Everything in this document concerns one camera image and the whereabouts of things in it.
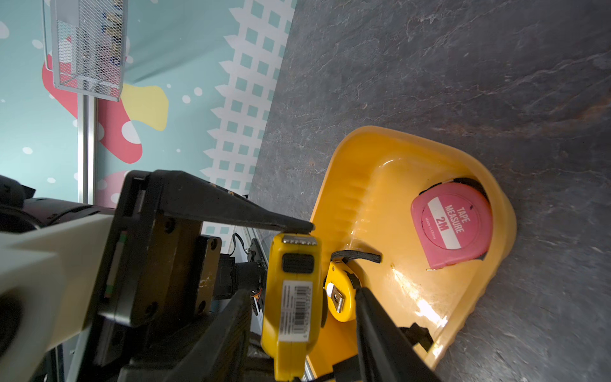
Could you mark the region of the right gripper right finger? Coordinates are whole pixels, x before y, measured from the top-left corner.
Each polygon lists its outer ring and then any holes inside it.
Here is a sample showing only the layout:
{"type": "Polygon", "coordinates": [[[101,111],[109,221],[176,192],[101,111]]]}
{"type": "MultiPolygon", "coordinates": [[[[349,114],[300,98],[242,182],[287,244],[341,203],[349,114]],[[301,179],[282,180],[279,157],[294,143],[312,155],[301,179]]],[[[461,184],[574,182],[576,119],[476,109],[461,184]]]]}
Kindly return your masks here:
{"type": "Polygon", "coordinates": [[[421,345],[430,350],[434,341],[428,329],[414,323],[395,325],[372,291],[356,292],[356,335],[363,381],[438,381],[436,374],[415,353],[421,345]]]}

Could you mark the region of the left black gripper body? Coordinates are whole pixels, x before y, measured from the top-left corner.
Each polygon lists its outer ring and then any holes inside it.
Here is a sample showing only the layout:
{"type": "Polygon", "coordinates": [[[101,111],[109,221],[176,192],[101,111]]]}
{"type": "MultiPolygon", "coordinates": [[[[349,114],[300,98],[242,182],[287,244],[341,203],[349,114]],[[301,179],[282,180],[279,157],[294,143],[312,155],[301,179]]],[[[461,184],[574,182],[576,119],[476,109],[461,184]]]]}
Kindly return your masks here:
{"type": "MultiPolygon", "coordinates": [[[[262,284],[263,268],[224,255],[205,222],[145,205],[148,173],[123,183],[76,350],[79,381],[166,381],[234,294],[252,301],[262,284]]],[[[253,373],[267,363],[247,354],[243,379],[253,373]]]]}

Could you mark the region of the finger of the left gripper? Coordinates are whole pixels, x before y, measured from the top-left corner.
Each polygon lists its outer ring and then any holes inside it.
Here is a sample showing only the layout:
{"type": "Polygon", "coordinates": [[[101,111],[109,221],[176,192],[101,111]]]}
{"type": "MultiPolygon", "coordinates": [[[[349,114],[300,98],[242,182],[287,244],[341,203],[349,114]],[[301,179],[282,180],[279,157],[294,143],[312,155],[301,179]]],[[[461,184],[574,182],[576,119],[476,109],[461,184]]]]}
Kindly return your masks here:
{"type": "Polygon", "coordinates": [[[297,234],[314,230],[309,221],[272,212],[184,171],[156,170],[146,177],[146,189],[155,195],[144,204],[165,216],[297,234]]]}

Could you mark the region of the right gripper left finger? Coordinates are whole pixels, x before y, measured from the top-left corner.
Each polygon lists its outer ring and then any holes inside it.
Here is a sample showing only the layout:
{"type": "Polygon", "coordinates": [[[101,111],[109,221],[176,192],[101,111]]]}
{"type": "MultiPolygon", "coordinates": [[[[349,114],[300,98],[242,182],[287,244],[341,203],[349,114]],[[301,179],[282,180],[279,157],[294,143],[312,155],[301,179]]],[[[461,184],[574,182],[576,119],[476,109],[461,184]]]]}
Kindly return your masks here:
{"type": "Polygon", "coordinates": [[[248,353],[251,297],[237,291],[166,381],[240,381],[248,353]]]}

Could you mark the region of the pink round tape measure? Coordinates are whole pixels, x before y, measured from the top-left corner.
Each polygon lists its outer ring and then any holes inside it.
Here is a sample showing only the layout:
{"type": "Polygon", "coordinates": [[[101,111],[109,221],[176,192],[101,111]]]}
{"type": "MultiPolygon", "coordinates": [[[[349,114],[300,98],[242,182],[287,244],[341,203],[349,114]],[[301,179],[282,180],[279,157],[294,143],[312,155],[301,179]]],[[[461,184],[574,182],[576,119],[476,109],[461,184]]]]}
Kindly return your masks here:
{"type": "Polygon", "coordinates": [[[411,204],[411,218],[431,269],[484,259],[489,250],[492,209],[483,186],[472,178],[424,190],[411,204]]]}

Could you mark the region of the yellow storage tray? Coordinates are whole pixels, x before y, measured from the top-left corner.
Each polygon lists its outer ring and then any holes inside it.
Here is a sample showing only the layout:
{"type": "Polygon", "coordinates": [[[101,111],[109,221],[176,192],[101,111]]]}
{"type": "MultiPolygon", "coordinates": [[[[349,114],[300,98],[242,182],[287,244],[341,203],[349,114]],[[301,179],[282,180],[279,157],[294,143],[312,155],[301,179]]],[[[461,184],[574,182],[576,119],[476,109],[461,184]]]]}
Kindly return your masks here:
{"type": "Polygon", "coordinates": [[[337,321],[325,293],[334,252],[382,256],[380,264],[358,259],[350,267],[396,326],[416,323],[429,330],[432,348],[416,345],[414,350],[434,372],[516,240],[512,205],[480,162],[453,147],[381,127],[362,127],[341,142],[312,221],[322,245],[326,324],[308,361],[319,380],[362,380],[356,319],[337,321]],[[455,178],[472,178],[483,186],[493,215],[492,241],[484,259],[434,270],[415,231],[411,204],[424,190],[455,178]]]}

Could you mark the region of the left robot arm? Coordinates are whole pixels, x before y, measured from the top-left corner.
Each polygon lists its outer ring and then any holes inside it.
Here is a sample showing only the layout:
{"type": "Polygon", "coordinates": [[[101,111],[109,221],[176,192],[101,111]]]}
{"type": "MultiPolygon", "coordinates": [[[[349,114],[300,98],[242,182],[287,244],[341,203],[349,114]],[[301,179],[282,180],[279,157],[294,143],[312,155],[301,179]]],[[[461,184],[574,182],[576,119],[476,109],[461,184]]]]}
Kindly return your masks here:
{"type": "Polygon", "coordinates": [[[113,209],[1,180],[1,379],[290,381],[321,329],[317,240],[182,171],[113,209]]]}

